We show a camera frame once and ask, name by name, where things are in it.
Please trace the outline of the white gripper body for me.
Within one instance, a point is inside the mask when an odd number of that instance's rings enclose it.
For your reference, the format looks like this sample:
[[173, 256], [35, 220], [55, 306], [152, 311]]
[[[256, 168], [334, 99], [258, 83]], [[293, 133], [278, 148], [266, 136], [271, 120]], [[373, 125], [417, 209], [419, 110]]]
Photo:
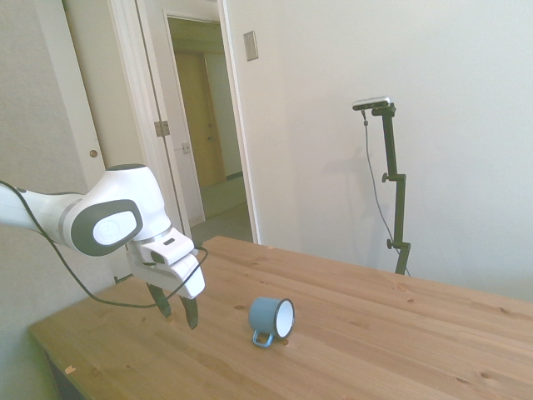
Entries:
[[193, 245], [146, 243], [127, 246], [127, 259], [136, 278], [179, 296], [193, 299], [205, 288]]

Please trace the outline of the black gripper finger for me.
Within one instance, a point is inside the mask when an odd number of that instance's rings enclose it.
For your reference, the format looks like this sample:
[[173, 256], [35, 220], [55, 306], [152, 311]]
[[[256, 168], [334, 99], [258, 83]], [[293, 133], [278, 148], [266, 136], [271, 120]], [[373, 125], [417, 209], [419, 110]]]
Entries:
[[197, 300], [195, 298], [190, 299], [183, 296], [180, 296], [180, 300], [185, 310], [187, 324], [191, 330], [194, 330], [199, 322]]
[[147, 288], [163, 317], [169, 318], [172, 315], [172, 308], [163, 290], [150, 283], [147, 284]]

